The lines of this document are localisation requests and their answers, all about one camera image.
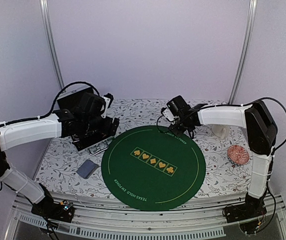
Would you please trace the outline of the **aluminium poker chip case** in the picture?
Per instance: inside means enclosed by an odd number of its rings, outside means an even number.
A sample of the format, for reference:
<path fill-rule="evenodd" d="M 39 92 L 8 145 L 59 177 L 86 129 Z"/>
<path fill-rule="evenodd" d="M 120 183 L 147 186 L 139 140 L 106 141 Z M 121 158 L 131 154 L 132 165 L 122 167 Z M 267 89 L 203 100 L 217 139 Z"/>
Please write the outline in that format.
<path fill-rule="evenodd" d="M 92 87 L 79 87 L 65 93 L 57 98 L 60 109 L 69 110 L 75 117 L 77 123 L 72 128 L 76 131 L 71 135 L 72 144 L 78 152 L 88 150 L 90 155 L 97 155 L 108 148 L 109 141 L 114 136 L 87 135 L 88 121 L 102 114 L 104 100 L 102 96 L 96 95 Z"/>

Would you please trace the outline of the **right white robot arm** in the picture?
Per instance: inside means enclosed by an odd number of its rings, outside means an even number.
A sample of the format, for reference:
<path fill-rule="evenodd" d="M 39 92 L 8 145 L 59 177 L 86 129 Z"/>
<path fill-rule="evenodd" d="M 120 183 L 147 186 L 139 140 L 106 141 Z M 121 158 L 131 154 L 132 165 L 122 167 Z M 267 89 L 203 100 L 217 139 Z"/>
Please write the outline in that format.
<path fill-rule="evenodd" d="M 244 105 L 207 105 L 194 107 L 179 95 L 161 109 L 161 114 L 171 123 L 169 130 L 175 134 L 193 131 L 198 126 L 236 126 L 247 131 L 248 145 L 253 156 L 252 176 L 241 214 L 252 218 L 260 211 L 267 182 L 271 174 L 271 162 L 276 151 L 278 127 L 263 100 Z"/>

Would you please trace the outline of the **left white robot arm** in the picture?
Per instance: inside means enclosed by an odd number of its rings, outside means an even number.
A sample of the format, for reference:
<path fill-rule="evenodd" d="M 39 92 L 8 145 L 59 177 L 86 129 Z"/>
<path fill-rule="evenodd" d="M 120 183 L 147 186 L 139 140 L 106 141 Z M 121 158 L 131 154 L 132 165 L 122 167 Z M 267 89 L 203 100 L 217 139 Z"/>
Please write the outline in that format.
<path fill-rule="evenodd" d="M 0 122 L 0 182 L 27 197 L 46 216 L 57 213 L 57 206 L 45 187 L 18 171 L 6 160 L 5 151 L 44 139 L 71 137 L 79 152 L 115 136 L 119 119 L 107 116 L 113 101 L 108 93 L 98 96 L 84 93 L 72 110 L 51 110 L 28 119 Z"/>

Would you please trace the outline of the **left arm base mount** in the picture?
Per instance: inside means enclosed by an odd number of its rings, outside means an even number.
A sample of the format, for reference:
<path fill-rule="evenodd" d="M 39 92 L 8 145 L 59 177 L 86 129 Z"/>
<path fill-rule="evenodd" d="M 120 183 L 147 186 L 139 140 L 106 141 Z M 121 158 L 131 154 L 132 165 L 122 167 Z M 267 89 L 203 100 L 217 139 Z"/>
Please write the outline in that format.
<path fill-rule="evenodd" d="M 34 215 L 66 223 L 72 222 L 74 212 L 75 208 L 72 202 L 63 200 L 55 203 L 51 198 L 44 198 L 39 203 L 34 203 L 31 209 L 31 213 Z"/>

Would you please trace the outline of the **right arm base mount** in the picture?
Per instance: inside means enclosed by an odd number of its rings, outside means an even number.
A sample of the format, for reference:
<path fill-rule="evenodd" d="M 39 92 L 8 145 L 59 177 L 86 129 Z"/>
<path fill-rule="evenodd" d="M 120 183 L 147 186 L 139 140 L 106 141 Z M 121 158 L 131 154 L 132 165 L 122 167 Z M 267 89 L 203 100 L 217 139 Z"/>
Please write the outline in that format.
<path fill-rule="evenodd" d="M 252 198 L 247 195 L 245 202 L 239 205 L 227 205 L 222 210 L 227 223 L 234 223 L 251 218 L 263 216 L 267 213 L 265 203 L 262 199 Z"/>

